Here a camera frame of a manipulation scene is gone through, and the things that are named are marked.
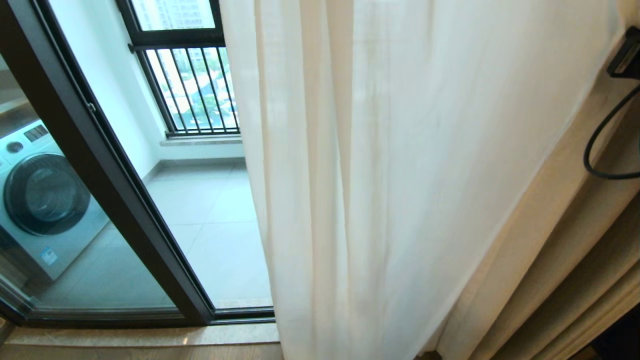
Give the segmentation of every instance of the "front-loading washing machine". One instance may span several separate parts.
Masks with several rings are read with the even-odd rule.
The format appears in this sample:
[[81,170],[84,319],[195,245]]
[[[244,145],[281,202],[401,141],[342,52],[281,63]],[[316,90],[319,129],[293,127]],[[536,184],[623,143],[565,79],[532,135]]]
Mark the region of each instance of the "front-loading washing machine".
[[56,280],[109,219],[41,120],[0,139],[0,246]]

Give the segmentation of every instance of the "washing machine control panel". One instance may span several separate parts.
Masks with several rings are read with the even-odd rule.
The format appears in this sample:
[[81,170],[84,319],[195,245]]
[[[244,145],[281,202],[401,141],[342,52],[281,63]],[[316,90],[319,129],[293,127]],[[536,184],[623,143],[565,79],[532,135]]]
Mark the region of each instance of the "washing machine control panel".
[[53,141],[41,120],[32,122],[0,139],[0,171],[5,163],[15,164]]

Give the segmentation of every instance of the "sheer white curtain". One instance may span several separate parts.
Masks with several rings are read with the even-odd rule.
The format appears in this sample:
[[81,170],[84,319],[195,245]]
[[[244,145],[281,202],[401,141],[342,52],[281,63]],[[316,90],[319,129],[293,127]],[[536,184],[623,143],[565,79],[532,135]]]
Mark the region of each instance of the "sheer white curtain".
[[436,339],[623,31],[613,0],[221,7],[290,360]]

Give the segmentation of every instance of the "washing machine door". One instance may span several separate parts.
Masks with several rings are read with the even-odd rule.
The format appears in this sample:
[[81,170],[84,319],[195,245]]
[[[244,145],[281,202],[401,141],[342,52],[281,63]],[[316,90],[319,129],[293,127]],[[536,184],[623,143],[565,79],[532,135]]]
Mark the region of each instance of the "washing machine door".
[[17,163],[4,184],[4,206],[11,220],[36,235],[60,234],[86,213],[91,195],[67,159],[32,155]]

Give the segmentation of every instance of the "tiled floor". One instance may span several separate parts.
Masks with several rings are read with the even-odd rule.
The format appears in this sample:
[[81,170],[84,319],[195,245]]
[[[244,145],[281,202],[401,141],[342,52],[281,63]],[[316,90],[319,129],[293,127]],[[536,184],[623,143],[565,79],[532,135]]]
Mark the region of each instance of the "tiled floor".
[[271,304],[243,161],[164,168],[147,190],[214,305]]
[[[163,168],[147,190],[214,305],[272,304],[243,161]],[[172,306],[111,224],[39,297],[53,307]]]

